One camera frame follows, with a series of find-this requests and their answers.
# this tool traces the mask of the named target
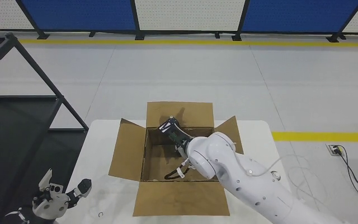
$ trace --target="yellow tape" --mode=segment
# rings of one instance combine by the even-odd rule
[[[273,132],[277,142],[358,142],[355,132]]]
[[[33,40],[22,39],[22,44],[94,44],[94,45],[253,45],[253,46],[312,46],[312,47],[358,47],[358,43],[329,42],[268,42],[226,40]]]

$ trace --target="open cardboard box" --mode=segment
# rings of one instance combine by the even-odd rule
[[[109,175],[139,181],[133,216],[230,215],[223,187],[196,170],[183,179],[165,180],[183,159],[174,143],[158,127],[174,116],[191,136],[208,137],[222,132],[243,153],[236,117],[214,128],[212,103],[149,102],[147,127],[121,120]]]

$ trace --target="white pegboard panel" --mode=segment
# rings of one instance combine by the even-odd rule
[[[0,29],[33,29],[15,0],[0,0]]]
[[[245,0],[135,0],[141,30],[236,31]]]
[[[343,32],[358,32],[358,13],[352,18]]]

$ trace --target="blue partition panel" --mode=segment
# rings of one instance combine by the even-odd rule
[[[250,0],[243,32],[337,32],[358,0]]]
[[[130,0],[22,0],[43,30],[135,30]]]

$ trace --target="floor outlet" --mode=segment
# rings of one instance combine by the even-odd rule
[[[345,155],[343,150],[342,150],[342,147],[340,147],[340,146],[338,146],[336,144],[326,144],[326,146],[327,146],[327,149],[328,149],[329,153],[331,154],[331,156],[340,156],[338,153],[335,153],[336,149],[341,150],[342,156]]]

